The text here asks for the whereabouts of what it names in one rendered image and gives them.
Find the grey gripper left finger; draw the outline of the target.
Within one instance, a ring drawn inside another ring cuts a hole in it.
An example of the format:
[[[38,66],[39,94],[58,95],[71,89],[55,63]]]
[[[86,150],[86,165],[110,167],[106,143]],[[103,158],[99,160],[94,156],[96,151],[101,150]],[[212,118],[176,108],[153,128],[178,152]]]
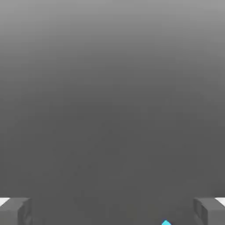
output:
[[[0,206],[0,225],[33,225],[32,199],[9,198]]]

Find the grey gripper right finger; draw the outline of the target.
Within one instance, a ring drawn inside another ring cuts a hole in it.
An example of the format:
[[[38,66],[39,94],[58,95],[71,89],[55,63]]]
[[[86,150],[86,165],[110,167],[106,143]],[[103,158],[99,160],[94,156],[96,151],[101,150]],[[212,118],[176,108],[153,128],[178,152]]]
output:
[[[197,225],[225,225],[225,197],[193,199]]]

